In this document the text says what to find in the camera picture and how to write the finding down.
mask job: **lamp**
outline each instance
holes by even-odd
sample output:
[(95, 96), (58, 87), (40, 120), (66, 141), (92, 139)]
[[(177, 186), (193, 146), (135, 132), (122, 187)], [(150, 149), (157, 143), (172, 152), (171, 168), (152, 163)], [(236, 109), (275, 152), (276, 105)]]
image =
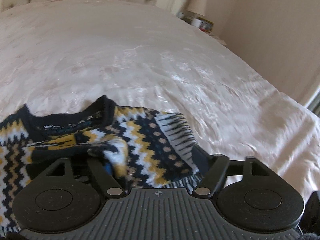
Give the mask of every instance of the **lamp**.
[(205, 16), (206, 5), (207, 0), (190, 0), (190, 3), (187, 7), (187, 11), (193, 12), (194, 14)]

